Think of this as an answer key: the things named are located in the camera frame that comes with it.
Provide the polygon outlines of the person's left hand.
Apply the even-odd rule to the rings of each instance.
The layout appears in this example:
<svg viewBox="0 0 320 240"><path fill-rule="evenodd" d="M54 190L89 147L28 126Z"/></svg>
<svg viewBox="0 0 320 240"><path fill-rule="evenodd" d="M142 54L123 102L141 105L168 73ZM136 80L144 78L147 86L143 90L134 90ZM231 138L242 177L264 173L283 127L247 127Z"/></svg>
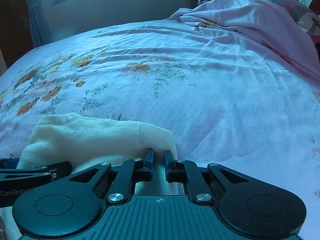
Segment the person's left hand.
<svg viewBox="0 0 320 240"><path fill-rule="evenodd" d="M5 240L5 236L3 233L5 228L6 228L5 223L2 219L2 217L0 217L0 240Z"/></svg>

